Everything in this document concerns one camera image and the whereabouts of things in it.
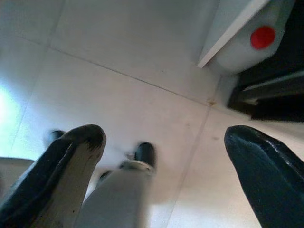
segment white container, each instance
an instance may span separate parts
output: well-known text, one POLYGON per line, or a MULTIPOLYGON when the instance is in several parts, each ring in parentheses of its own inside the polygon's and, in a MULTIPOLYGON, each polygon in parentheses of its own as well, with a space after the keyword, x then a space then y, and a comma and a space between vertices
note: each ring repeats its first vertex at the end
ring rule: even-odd
POLYGON ((271 57, 278 49, 294 0, 272 0, 258 12, 210 61, 209 66, 222 75, 234 75, 271 57), (274 41, 256 49, 251 35, 260 27, 271 27, 274 41))

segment black rubber foot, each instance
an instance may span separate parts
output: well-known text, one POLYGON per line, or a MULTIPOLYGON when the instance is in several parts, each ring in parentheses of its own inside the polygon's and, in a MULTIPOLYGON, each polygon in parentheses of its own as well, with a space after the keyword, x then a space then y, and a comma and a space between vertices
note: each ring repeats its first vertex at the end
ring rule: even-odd
POLYGON ((145 162, 155 168, 156 153, 153 145, 148 142, 141 143, 135 151, 134 159, 145 162))
POLYGON ((52 144, 53 141, 55 141, 56 139, 60 138, 65 132, 61 131, 61 130, 55 130, 55 131, 51 131, 45 139, 45 145, 47 147, 50 146, 50 144, 52 144))

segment red circle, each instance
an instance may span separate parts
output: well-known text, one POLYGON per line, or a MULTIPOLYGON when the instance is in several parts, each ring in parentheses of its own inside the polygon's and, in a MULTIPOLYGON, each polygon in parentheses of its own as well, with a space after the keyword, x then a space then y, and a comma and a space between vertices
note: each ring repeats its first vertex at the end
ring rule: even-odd
POLYGON ((261 50, 271 45, 276 37, 273 28, 269 26, 261 26, 251 34, 251 46, 256 50, 261 50))

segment gray metal leg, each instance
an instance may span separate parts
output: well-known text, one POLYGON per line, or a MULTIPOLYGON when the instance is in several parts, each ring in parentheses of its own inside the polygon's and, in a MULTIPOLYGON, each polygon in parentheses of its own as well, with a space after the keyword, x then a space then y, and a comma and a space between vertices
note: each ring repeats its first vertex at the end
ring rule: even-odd
POLYGON ((143 228, 153 168, 126 161, 92 192, 79 213, 76 228, 143 228))

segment white tiled floor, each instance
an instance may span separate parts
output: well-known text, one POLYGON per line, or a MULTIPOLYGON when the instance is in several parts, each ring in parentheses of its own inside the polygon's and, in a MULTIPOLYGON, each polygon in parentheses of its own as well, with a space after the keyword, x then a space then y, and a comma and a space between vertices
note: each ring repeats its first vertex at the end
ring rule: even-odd
POLYGON ((254 126, 302 159, 303 142, 225 109, 234 80, 195 67, 197 30, 213 8, 211 0, 4 1, 0 155, 36 159, 49 130, 98 124, 107 146, 96 172, 139 141, 156 146, 151 227, 259 227, 226 155, 226 128, 254 126))

